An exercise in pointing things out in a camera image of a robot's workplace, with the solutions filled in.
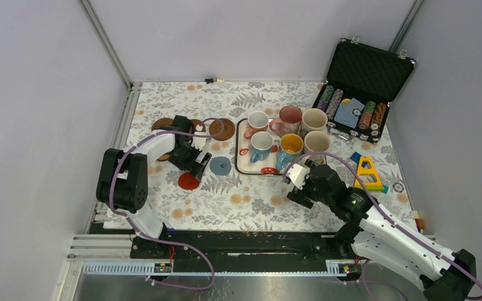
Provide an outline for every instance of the yellow mug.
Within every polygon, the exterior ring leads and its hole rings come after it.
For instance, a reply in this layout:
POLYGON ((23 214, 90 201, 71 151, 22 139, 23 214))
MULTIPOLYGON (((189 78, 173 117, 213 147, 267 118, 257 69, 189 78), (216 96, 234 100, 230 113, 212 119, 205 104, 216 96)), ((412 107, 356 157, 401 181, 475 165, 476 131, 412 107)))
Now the yellow mug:
POLYGON ((281 171, 291 161, 302 154, 304 148, 304 141, 296 134, 287 134, 282 137, 280 141, 280 154, 278 155, 278 162, 276 163, 276 169, 281 171))

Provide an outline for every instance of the table surface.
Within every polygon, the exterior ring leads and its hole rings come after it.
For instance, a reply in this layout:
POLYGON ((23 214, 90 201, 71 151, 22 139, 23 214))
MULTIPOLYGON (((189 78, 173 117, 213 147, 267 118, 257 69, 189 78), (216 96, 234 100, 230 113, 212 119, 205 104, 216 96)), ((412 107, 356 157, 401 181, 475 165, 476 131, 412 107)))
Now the table surface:
MULTIPOLYGON (((127 145, 134 145, 149 135, 154 121, 163 117, 184 115, 200 120, 224 117, 237 125, 256 110, 276 118, 285 105, 310 108, 322 86, 317 82, 143 83, 127 145)), ((235 136, 223 142, 208 139, 203 153, 230 158, 232 171, 227 176, 216 176, 208 165, 200 186, 193 191, 178 186, 182 172, 171 163, 157 162, 149 166, 147 201, 158 218, 166 226, 179 230, 334 232, 343 225, 324 205, 316 203, 308 209, 288 200, 286 195, 293 186, 283 183, 282 177, 247 176, 237 172, 233 166, 235 151, 235 136)), ((347 159, 354 167, 357 164, 350 160, 352 153, 370 156, 383 184, 389 187, 387 194, 373 195, 392 214, 415 227, 387 129, 377 144, 331 136, 330 152, 347 159)), ((347 185, 353 185, 354 177, 344 165, 331 158, 328 165, 347 185)), ((108 212, 104 228, 131 227, 120 216, 108 212)))

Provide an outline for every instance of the black case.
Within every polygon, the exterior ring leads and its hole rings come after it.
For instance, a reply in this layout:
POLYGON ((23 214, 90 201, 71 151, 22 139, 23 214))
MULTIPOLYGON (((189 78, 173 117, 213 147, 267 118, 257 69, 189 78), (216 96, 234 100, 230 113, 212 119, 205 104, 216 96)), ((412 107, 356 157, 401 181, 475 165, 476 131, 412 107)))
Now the black case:
POLYGON ((383 134, 385 121, 391 102, 396 98, 409 75, 415 68, 416 61, 400 54, 374 48, 353 40, 340 39, 328 70, 326 84, 313 105, 317 107, 327 85, 343 91, 343 98, 356 98, 362 104, 373 101, 386 103, 385 115, 379 128, 379 134, 373 136, 370 127, 366 130, 353 129, 347 125, 328 119, 328 125, 351 136, 372 143, 377 143, 383 134))

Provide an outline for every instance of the yellow toy block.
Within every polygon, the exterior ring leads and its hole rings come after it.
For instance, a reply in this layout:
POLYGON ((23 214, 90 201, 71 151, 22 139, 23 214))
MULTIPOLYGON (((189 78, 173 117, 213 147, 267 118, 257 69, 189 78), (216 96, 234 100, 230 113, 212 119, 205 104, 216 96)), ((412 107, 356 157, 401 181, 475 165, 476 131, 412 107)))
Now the yellow toy block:
MULTIPOLYGON (((370 157, 361 157, 359 159, 357 174, 359 177, 361 177, 369 191, 384 190, 382 180, 380 179, 380 176, 378 176, 376 167, 374 167, 374 163, 370 157)), ((357 179, 354 182, 354 187, 362 188, 357 179)))

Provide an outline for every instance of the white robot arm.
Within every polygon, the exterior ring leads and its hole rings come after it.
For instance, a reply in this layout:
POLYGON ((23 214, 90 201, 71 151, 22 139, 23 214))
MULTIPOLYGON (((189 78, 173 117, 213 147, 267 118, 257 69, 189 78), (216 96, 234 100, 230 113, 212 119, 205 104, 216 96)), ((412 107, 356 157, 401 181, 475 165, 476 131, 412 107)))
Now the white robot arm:
MULTIPOLYGON (((117 175, 115 184, 115 208, 123 211, 143 233, 153 238, 159 237, 163 224, 152 211, 150 204, 146 202, 148 195, 147 167, 154 164, 161 156, 169 154, 171 155, 170 163, 200 181, 204 168, 211 157, 211 154, 206 153, 200 162, 197 161, 206 143, 205 138, 174 134, 171 133, 172 131, 205 135, 204 132, 201 132, 202 128, 195 128, 186 117, 176 116, 171 126, 155 130, 153 134, 156 136, 153 139, 137 146, 125 160, 122 173, 117 175)), ((108 204, 109 189, 115 167, 128 149, 130 147, 125 150, 108 149, 105 152, 97 185, 99 201, 108 204)))
POLYGON ((376 208, 364 190, 348 188, 329 166, 316 166, 312 162, 308 162, 308 166, 310 168, 295 164, 290 168, 286 176, 295 188, 287 197, 309 208, 314 201, 329 206, 345 222, 334 237, 343 246, 351 246, 356 255, 402 275, 423 290, 428 300, 467 297, 474 283, 444 258, 456 262, 475 277, 476 260, 472 254, 464 249, 454 253, 395 218, 383 205, 377 204, 379 209, 376 208), (394 223, 389 223, 380 210, 394 223), (419 241, 438 254, 424 248, 419 241))

